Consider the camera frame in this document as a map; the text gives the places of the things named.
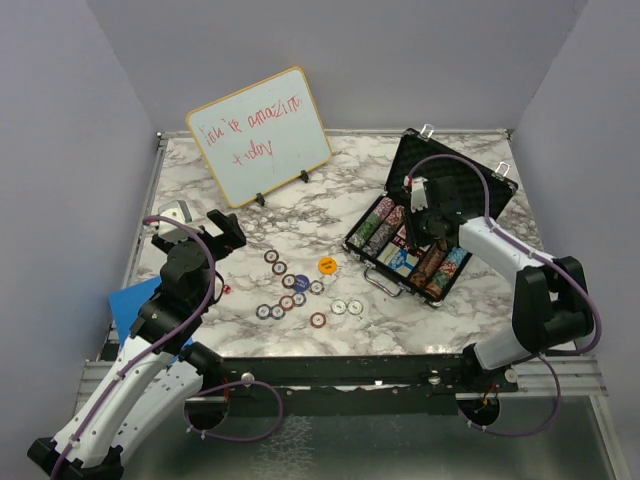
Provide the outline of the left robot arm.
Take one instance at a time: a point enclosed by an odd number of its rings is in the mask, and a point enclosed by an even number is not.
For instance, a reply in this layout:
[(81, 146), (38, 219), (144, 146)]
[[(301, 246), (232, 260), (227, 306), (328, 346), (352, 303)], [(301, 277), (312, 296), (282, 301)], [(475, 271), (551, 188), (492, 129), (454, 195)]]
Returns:
[(144, 439), (189, 395), (220, 385), (219, 355), (190, 340), (220, 299), (216, 263), (246, 244), (236, 215), (207, 214), (220, 234), (185, 227), (185, 239), (154, 235), (166, 253), (161, 282), (142, 305), (111, 369), (84, 406), (28, 457), (52, 479), (119, 479)]

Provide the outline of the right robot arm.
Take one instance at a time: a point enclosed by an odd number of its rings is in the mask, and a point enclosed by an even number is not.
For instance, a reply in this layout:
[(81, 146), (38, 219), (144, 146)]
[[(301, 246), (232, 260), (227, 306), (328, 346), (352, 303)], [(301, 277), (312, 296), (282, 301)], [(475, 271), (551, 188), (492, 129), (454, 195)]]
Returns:
[(573, 257), (555, 258), (506, 232), (491, 217), (490, 191), (481, 181), (483, 206), (465, 209), (451, 177), (405, 177), (410, 242), (443, 240), (479, 257), (513, 288), (510, 324), (464, 349), (461, 383), (481, 391), (496, 369), (579, 338), (598, 338), (600, 319)]

